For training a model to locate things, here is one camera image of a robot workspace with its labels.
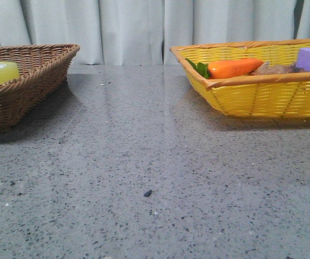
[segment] basket rim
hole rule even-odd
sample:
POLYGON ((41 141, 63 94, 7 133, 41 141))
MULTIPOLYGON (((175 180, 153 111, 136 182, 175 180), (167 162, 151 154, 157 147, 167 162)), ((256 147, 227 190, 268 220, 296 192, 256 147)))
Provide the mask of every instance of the basket rim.
POLYGON ((65 60, 70 60, 79 51, 80 46, 78 44, 63 43, 63 44, 31 44, 31 45, 15 45, 15 46, 0 46, 0 51, 12 51, 19 49, 55 49, 55 48, 67 48, 65 52, 59 56, 53 57, 51 60, 44 62, 41 66, 21 75, 19 78, 9 80, 0 84, 0 93, 7 91, 11 88, 19 88, 22 85, 31 83, 43 74, 47 73, 54 67, 60 65, 65 60))
POLYGON ((200 82, 208 90, 222 86, 236 86, 236 85, 249 85, 249 84, 262 84, 262 83, 290 83, 310 81, 310 72, 291 73, 291 74, 268 74, 260 76, 241 76, 226 79, 206 79, 201 76, 189 62, 180 54, 182 50, 189 49, 212 49, 216 47, 263 47, 274 45, 296 45, 310 43, 310 39, 289 39, 289 40, 267 40, 267 41, 244 41, 244 42, 227 42, 227 43, 212 43, 212 44, 198 44, 188 46, 172 46, 170 51, 174 54, 179 63, 183 66, 195 80, 200 82))

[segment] dark speck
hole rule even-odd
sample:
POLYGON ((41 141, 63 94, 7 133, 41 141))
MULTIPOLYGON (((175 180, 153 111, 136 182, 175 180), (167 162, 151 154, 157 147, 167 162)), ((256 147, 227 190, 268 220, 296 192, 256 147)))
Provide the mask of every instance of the dark speck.
POLYGON ((148 190, 145 194, 144 197, 149 197, 151 195, 153 191, 152 190, 148 190))

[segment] brown wicker basket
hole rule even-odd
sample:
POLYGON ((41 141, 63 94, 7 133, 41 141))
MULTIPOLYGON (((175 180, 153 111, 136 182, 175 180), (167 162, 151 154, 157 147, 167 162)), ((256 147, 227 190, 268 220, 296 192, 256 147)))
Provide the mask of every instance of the brown wicker basket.
POLYGON ((0 133, 17 124, 66 79, 79 48, 76 44, 0 47, 0 61, 16 62, 21 75, 0 85, 0 133))

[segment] grey countertop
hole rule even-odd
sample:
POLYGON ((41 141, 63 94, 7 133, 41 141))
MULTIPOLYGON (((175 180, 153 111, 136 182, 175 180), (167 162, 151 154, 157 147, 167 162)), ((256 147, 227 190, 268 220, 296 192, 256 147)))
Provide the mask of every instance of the grey countertop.
POLYGON ((179 65, 71 67, 0 134, 0 258, 309 259, 310 119, 225 117, 179 65))

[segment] orange carrot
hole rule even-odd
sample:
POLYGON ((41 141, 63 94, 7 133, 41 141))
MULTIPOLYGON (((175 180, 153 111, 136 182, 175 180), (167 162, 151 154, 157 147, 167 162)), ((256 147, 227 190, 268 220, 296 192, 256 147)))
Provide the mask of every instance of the orange carrot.
POLYGON ((262 60, 256 58, 214 61, 208 64, 209 79, 242 76, 254 71, 263 63, 262 60))

